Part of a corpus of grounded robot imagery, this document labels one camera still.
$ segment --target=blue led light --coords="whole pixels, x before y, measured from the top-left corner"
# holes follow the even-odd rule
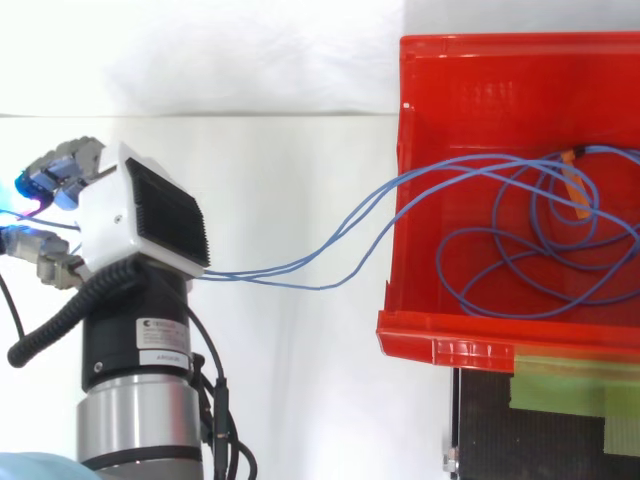
[[[29,214],[40,208],[40,202],[23,197],[16,190],[13,179],[0,178],[0,208],[13,212]],[[12,215],[0,215],[0,227],[17,223]]]

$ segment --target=green tape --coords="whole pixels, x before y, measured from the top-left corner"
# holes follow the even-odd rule
[[[640,457],[640,365],[516,356],[511,408],[604,417],[604,452]]]
[[[600,382],[557,375],[519,375],[511,379],[511,408],[605,416],[605,394]]]

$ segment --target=white label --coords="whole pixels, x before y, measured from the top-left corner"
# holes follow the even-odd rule
[[[140,350],[164,349],[189,352],[189,330],[181,323],[160,318],[139,318],[137,343]]]
[[[189,370],[189,357],[168,350],[140,350],[140,365],[169,365]]]

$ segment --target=black coiled cable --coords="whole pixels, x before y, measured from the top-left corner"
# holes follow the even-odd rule
[[[91,277],[69,302],[48,322],[21,338],[9,349],[12,367],[22,368],[38,353],[69,333],[114,291],[143,285],[144,269],[138,260],[128,258],[103,268]]]

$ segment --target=orange tag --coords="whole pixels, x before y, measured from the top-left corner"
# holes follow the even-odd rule
[[[576,156],[575,156],[575,153],[573,153],[573,150],[568,150],[562,154],[562,163],[570,167],[573,167],[573,161],[575,159],[576,159]],[[562,169],[562,174],[565,177],[567,177],[569,180],[572,180],[577,185],[580,185],[582,189],[585,189],[584,183],[582,183],[582,178],[580,178],[579,175],[576,175],[575,173],[569,171],[566,168]],[[585,198],[582,192],[580,192],[580,190],[578,190],[568,182],[565,182],[564,184],[567,187],[567,193],[569,194],[569,198],[571,199],[572,202],[579,203],[580,205],[584,205],[585,207],[590,207],[589,201]],[[582,220],[584,218],[587,218],[589,215],[591,215],[591,213],[588,212],[587,210],[583,210],[581,208],[576,207],[576,215],[578,216],[579,219]]]

